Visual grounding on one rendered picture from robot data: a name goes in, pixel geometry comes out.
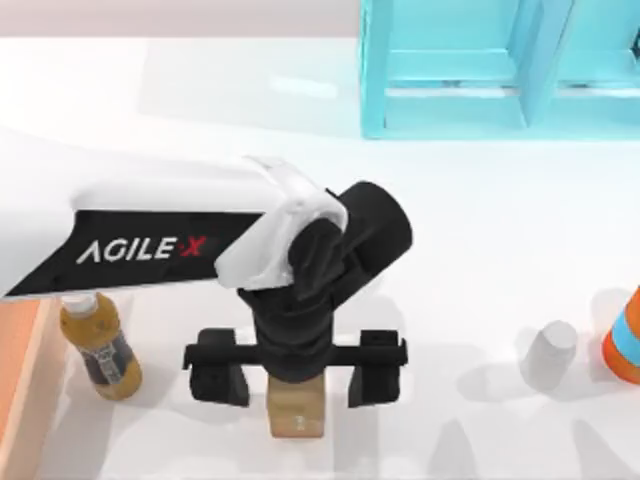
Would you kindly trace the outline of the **amber drink bottle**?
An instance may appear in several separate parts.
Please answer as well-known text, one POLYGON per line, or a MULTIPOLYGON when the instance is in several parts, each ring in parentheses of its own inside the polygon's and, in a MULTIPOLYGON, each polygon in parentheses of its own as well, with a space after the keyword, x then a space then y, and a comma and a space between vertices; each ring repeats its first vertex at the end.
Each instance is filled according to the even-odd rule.
POLYGON ((102 293, 61 298, 59 325, 81 355, 96 392, 111 401, 133 396, 143 380, 141 365, 127 341, 118 308, 102 293))

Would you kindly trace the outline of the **orange and blue bottle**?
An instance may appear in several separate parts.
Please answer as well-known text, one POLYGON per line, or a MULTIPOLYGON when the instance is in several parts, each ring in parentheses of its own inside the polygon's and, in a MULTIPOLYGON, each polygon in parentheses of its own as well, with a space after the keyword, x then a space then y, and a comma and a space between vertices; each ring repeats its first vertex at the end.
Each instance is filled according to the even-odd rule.
POLYGON ((604 337, 601 352, 616 377, 640 386, 640 285, 604 337))

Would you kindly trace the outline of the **brown carton box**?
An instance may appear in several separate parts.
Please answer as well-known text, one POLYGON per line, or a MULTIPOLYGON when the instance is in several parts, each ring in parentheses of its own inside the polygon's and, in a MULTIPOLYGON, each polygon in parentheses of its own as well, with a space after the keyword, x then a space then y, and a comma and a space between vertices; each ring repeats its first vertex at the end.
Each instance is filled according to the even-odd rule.
POLYGON ((325 375, 318 375, 302 383, 287 383, 269 376, 266 408, 272 437, 322 438, 326 418, 325 375))

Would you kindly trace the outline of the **light blue rack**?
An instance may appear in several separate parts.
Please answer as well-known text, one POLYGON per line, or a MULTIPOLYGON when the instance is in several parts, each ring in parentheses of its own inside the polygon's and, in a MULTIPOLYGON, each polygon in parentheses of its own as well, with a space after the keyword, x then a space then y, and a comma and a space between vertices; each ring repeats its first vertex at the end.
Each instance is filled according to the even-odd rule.
POLYGON ((640 0, 360 0, 371 139, 640 140, 640 0))

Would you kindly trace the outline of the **salmon-coloured shallow box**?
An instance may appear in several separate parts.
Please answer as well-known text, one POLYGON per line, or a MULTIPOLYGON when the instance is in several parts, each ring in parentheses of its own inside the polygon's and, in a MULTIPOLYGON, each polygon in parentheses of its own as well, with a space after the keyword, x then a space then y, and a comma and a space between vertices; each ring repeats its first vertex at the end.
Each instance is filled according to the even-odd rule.
POLYGON ((55 299, 0 303, 0 480, 37 480, 66 343, 55 299))

